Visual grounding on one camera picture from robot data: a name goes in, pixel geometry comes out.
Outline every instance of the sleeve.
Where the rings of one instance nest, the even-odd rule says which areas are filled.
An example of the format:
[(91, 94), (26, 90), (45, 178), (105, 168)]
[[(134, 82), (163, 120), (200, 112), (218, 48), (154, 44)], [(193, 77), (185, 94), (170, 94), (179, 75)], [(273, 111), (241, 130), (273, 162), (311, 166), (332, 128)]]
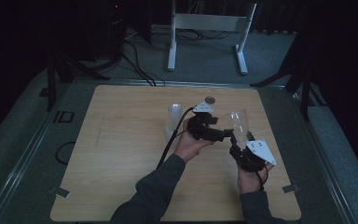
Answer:
[(247, 224), (273, 223), (286, 224), (283, 219), (273, 217), (269, 211), (269, 200), (267, 193), (256, 191), (240, 195), (243, 217)]
[(136, 193), (113, 214), (111, 223), (159, 223), (185, 170), (182, 158), (172, 154), (157, 170), (136, 184)]

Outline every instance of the person's left hand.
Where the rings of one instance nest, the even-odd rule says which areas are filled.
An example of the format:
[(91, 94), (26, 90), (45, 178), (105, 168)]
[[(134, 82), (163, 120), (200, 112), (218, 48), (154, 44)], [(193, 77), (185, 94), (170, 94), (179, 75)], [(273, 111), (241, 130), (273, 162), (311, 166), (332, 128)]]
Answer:
[[(183, 130), (187, 128), (188, 119), (183, 121)], [(197, 156), (201, 149), (213, 144), (213, 141), (196, 140), (189, 132), (183, 132), (180, 135), (179, 143), (176, 147), (174, 154), (181, 157), (185, 163)]]

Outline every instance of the dark background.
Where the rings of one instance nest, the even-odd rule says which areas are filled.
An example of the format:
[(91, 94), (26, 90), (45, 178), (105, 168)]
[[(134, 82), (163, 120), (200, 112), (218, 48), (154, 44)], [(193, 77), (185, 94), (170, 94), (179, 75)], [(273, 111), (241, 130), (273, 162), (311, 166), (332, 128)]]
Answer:
[[(79, 2), (85, 3), (0, 0), (0, 122), (32, 78), (46, 67), (48, 43), (57, 42), (78, 60), (93, 60), (98, 52), (103, 53), (85, 28)], [(358, 157), (358, 1), (299, 2), (266, 1), (259, 7), (263, 11), (255, 13), (253, 29), (293, 32), (303, 24), (284, 64), (312, 61), (312, 81), (320, 86)], [(150, 41), (148, 23), (170, 24), (170, 1), (131, 0), (122, 6), (123, 22), (137, 28), (146, 40)], [(297, 14), (296, 19), (284, 22), (290, 13)]]

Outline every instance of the gray carpet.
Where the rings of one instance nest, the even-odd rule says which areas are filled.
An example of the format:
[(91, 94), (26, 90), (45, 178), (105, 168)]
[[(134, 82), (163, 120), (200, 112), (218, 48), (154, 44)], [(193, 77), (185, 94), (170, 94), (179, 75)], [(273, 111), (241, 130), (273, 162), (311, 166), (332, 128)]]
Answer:
[[(254, 83), (276, 73), (294, 36), (251, 33), (245, 50), (249, 75), (245, 77), (239, 74), (237, 62), (233, 56), (233, 46), (238, 39), (239, 36), (233, 34), (224, 40), (178, 41), (176, 69), (173, 72), (166, 70), (170, 43), (168, 36), (155, 35), (152, 46), (136, 37), (129, 41), (136, 45), (142, 69), (164, 79), (168, 85), (171, 82), (181, 82), (183, 85), (186, 85), (186, 82), (193, 84), (198, 82), (207, 85), (235, 86)], [(134, 51), (130, 45), (125, 45), (124, 53), (135, 61)], [(128, 68), (130, 65), (122, 60), (113, 69), (107, 69), (104, 74), (111, 77), (109, 81), (96, 81), (77, 73), (76, 81), (70, 85), (69, 91), (57, 108), (60, 111), (75, 112), (74, 121), (72, 123), (50, 121), (37, 153), (1, 216), (0, 223), (53, 223), (49, 219), (49, 211), (55, 196), (50, 194), (49, 190), (60, 185), (65, 170), (65, 166), (54, 159), (54, 154), (62, 144), (76, 140), (96, 85), (128, 81), (121, 81), (123, 79), (140, 79)], [(287, 78), (282, 78), (273, 84), (284, 85)], [(133, 84), (144, 85), (145, 83), (134, 81)], [(46, 73), (34, 79), (0, 126), (0, 188), (4, 185), (6, 177), (23, 150), (27, 148), (40, 121), (48, 116), (54, 116), (45, 111), (47, 99), (38, 96), (43, 87), (46, 87)], [(289, 177), (292, 183), (301, 187), (301, 190), (296, 193), (302, 211), (302, 218), (299, 221), (301, 223), (343, 223), (326, 184), (325, 176), (317, 162), (314, 144), (306, 130), (307, 125), (299, 116), (296, 103), (283, 91), (263, 89), (261, 96), (278, 146), (282, 151)], [(341, 140), (345, 139), (345, 136), (337, 133), (339, 127), (335, 126), (335, 121), (326, 116), (329, 113), (331, 112), (327, 107), (312, 108), (310, 110), (311, 125), (315, 131), (318, 131), (320, 140), (333, 143), (337, 148), (340, 144), (347, 143)], [(326, 128), (325, 125), (331, 122), (333, 126)], [(332, 141), (329, 136), (336, 136), (337, 139)], [(71, 146), (66, 147), (65, 151), (67, 154), (64, 156), (69, 157)], [(337, 169), (336, 175), (344, 179), (340, 184), (358, 223), (358, 190), (350, 195), (355, 183), (345, 181), (348, 177), (339, 172), (340, 167), (337, 165), (339, 162), (334, 163), (334, 156), (330, 155), (328, 158), (335, 171)], [(344, 159), (353, 162), (354, 168), (358, 165), (353, 155)]]

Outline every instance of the person's right hand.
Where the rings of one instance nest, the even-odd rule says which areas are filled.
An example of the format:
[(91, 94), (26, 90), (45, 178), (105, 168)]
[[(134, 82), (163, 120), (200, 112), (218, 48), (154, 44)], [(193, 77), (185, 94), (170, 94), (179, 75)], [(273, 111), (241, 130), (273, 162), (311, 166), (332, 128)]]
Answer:
[[(266, 168), (264, 168), (261, 171), (258, 171), (258, 174), (260, 175), (261, 179), (263, 180), (263, 183), (267, 179), (267, 172), (269, 172), (274, 165), (271, 163), (266, 163)], [(238, 189), (240, 190), (240, 194), (243, 193), (250, 193), (254, 191), (259, 191), (261, 188), (260, 186), (260, 180), (258, 179), (255, 172), (247, 172), (240, 168), (238, 166)]]

